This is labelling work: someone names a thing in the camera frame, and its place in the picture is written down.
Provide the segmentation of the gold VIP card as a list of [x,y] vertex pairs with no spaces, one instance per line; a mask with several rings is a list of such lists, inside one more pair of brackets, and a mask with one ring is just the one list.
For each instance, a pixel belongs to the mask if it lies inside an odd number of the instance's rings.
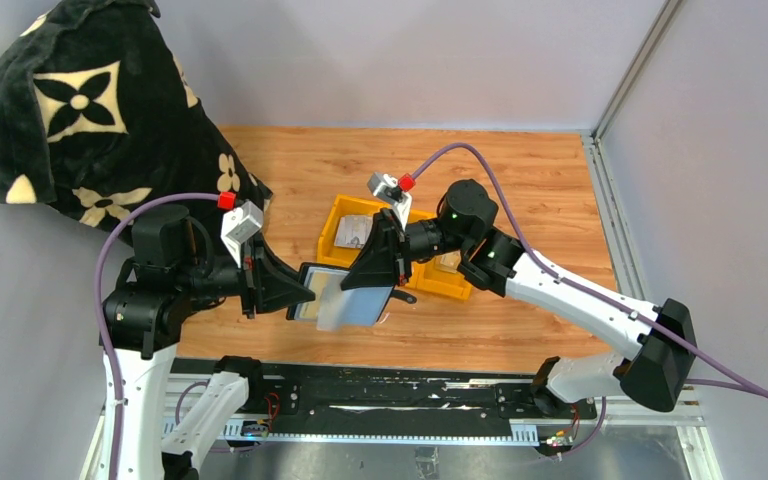
[[341,289],[343,274],[335,272],[314,272],[310,287],[316,298],[306,308],[306,316],[317,324],[321,331],[337,331],[341,326],[341,317],[346,304],[344,291]]

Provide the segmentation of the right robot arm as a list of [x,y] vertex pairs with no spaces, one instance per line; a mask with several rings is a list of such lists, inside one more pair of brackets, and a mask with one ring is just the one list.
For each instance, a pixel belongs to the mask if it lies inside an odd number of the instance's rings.
[[610,346],[607,354],[546,359],[526,395],[537,413],[552,418],[585,398],[612,395],[656,412],[675,408],[696,358],[683,303],[625,297],[551,264],[495,227],[499,206],[472,179],[451,184],[433,218],[410,222],[411,181],[381,173],[368,180],[386,205],[373,215],[341,290],[402,286],[414,264],[456,252],[458,272],[475,288],[551,311]]

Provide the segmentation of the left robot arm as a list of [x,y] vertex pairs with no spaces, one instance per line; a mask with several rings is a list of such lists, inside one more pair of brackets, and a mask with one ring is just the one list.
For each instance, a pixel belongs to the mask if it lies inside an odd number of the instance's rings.
[[185,203],[185,195],[164,197],[123,220],[134,254],[115,289],[96,298],[107,382],[98,479],[195,479],[235,413],[277,410],[262,364],[226,356],[195,405],[163,433],[169,376],[196,302],[236,297],[253,317],[314,299],[267,246],[256,205],[223,203],[219,233],[206,235],[198,252],[193,236],[203,226]]

